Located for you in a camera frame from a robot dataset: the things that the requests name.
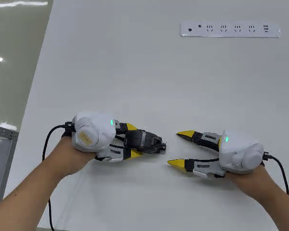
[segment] black cable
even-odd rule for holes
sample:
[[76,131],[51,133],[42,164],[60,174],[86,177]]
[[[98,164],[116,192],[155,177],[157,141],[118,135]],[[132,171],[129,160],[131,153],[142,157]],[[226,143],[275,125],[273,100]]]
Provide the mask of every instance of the black cable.
[[282,166],[281,162],[276,157],[274,157],[272,155],[268,155],[268,152],[264,152],[263,159],[264,160],[272,159],[278,163],[280,170],[281,170],[281,174],[283,175],[283,179],[284,179],[284,183],[285,183],[285,187],[286,187],[286,193],[287,193],[287,195],[289,195],[289,186],[288,186],[288,182],[287,182],[287,178],[286,178],[286,173],[285,173],[284,167]]
[[[58,126],[55,126],[54,128],[52,128],[47,137],[46,137],[46,141],[45,141],[45,144],[44,144],[44,149],[43,149],[43,154],[42,154],[42,161],[45,160],[45,153],[46,153],[46,149],[47,149],[47,145],[48,145],[48,141],[49,141],[49,138],[51,136],[51,134],[53,133],[53,131],[55,131],[56,129],[58,128],[67,128],[67,125],[58,125]],[[52,231],[55,231],[54,228],[53,228],[53,220],[52,220],[52,204],[50,202],[50,198],[48,200],[48,208],[49,208],[49,223],[50,223],[50,228],[52,229]]]

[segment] orange label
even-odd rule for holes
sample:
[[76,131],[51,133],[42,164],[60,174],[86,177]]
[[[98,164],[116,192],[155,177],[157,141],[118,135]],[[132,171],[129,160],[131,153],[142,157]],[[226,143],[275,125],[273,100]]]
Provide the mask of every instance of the orange label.
[[90,144],[93,143],[93,141],[87,136],[87,134],[82,131],[81,133],[79,133],[78,138],[84,142],[87,146],[89,146]]

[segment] white tabletop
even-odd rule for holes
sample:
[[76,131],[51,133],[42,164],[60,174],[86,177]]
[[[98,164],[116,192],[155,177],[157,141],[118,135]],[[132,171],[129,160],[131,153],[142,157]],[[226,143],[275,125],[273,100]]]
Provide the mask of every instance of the white tabletop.
[[[180,22],[190,19],[273,21],[282,37],[182,38]],[[57,229],[276,230],[228,181],[190,177],[166,161],[212,157],[176,132],[230,129],[257,138],[289,180],[289,2],[55,1],[6,194],[41,161],[48,131],[82,110],[162,136],[167,153],[92,161],[64,179],[51,197]],[[284,188],[278,166],[266,166]],[[48,209],[39,226],[49,227]]]

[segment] floor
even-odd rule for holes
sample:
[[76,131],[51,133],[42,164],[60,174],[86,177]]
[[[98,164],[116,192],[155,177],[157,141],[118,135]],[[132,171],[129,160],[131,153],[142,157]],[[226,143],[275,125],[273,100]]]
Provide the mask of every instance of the floor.
[[0,126],[19,131],[53,0],[0,0]]

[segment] forearm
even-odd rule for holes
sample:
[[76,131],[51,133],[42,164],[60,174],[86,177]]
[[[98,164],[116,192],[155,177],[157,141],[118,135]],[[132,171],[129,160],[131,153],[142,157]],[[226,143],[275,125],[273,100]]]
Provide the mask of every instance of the forearm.
[[33,231],[45,206],[63,175],[56,171],[51,157],[37,166],[0,203],[0,231]]
[[289,231],[289,196],[277,185],[259,203],[264,207],[279,231]]

